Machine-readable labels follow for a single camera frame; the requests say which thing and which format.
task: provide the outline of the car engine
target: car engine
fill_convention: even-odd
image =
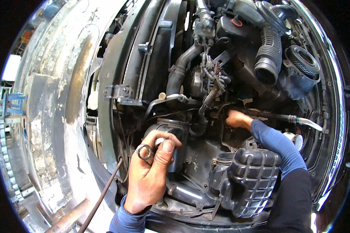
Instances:
[[[314,87],[320,68],[298,17],[289,4],[266,1],[196,0],[195,9],[187,1],[150,3],[122,78],[104,90],[112,100],[117,156],[124,160],[120,197],[132,153],[156,129],[173,133],[183,146],[174,153],[167,192],[155,208],[187,217],[207,213],[204,218],[212,220],[216,210],[252,218],[272,206],[280,155],[225,119],[236,109],[263,120],[306,160],[312,120],[319,115]],[[115,24],[126,18],[122,14]],[[93,116],[96,108],[89,109]],[[108,161],[106,166],[111,170]]]

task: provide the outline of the black rubber hose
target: black rubber hose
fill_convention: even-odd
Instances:
[[[167,96],[180,93],[180,88],[186,75],[186,66],[202,51],[203,46],[195,43],[177,59],[175,67],[173,66],[175,69],[169,74],[166,88]]]
[[[283,61],[281,37],[267,21],[262,23],[261,37],[262,46],[257,52],[254,73],[262,84],[273,86],[276,84]]]

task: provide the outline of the hand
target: hand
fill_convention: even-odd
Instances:
[[[229,110],[228,118],[225,123],[232,128],[245,128],[250,131],[250,125],[252,124],[253,118],[243,114],[242,112],[236,110]]]
[[[154,155],[153,164],[142,160],[136,153],[132,155],[128,174],[128,194],[124,208],[131,214],[143,211],[147,206],[155,204],[166,191],[167,168],[173,162],[173,153],[182,146],[181,142],[172,133],[152,130],[142,141],[154,149],[154,141],[160,137],[167,140],[159,145]],[[145,148],[140,151],[144,156]]]

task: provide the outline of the coolant hose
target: coolant hose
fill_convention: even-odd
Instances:
[[[172,71],[169,74],[169,80],[167,82],[166,95],[179,94],[180,87],[183,83],[186,75],[186,66],[196,56],[203,51],[203,46],[194,43],[187,51],[185,51],[172,66]]]
[[[262,23],[261,37],[262,46],[257,52],[254,74],[262,84],[273,86],[276,84],[283,61],[281,37],[267,21]]]

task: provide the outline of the engine cover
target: engine cover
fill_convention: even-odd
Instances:
[[[216,162],[209,188],[220,192],[221,207],[235,217],[257,216],[274,189],[281,157],[269,150],[240,148],[235,154],[218,155]]]

